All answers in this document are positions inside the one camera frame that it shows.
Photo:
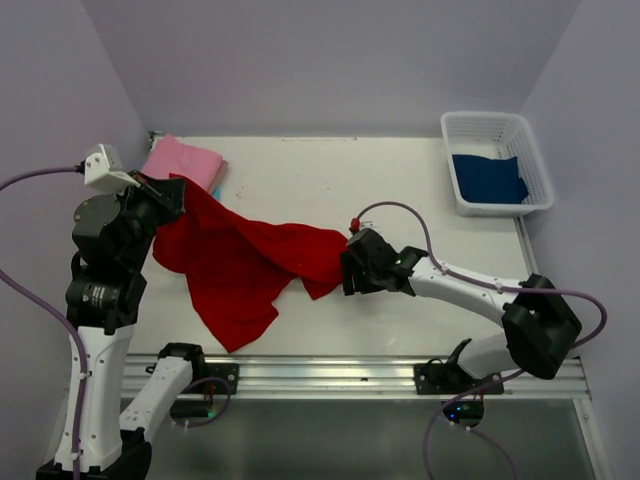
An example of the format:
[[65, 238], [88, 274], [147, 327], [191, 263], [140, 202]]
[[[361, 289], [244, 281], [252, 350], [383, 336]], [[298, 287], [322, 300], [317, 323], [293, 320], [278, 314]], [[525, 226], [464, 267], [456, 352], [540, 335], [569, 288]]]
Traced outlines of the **red t shirt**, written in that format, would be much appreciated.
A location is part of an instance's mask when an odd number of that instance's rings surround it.
[[292, 280], [313, 300], [341, 285], [346, 243], [335, 230], [244, 218], [187, 180], [184, 212], [158, 230], [153, 257], [185, 276], [194, 310], [232, 353], [275, 321], [274, 303]]

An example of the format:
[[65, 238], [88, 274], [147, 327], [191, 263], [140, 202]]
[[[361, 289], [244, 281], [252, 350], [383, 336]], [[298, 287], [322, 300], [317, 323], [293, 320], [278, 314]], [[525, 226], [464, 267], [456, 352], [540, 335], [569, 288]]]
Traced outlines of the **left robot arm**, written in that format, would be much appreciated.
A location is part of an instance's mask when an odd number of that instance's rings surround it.
[[124, 370], [147, 282], [142, 269], [159, 228], [185, 211], [187, 182], [139, 172], [118, 193], [75, 211], [66, 292], [72, 369], [64, 430], [39, 479], [143, 479], [152, 442], [177, 396], [203, 371], [201, 347], [173, 343], [158, 355], [132, 404], [121, 406]]

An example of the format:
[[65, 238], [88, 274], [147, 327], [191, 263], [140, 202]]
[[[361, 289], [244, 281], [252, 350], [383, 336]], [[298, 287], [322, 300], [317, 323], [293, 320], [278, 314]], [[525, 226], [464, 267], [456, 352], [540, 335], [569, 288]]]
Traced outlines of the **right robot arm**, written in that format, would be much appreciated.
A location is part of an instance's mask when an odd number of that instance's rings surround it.
[[340, 255], [345, 295], [379, 291], [432, 298], [486, 318], [500, 333], [480, 340], [465, 339], [446, 361], [446, 371], [466, 381], [521, 369], [553, 379], [582, 325], [545, 277], [525, 281], [457, 273], [437, 264], [426, 250], [407, 246], [396, 251], [376, 231], [354, 234]]

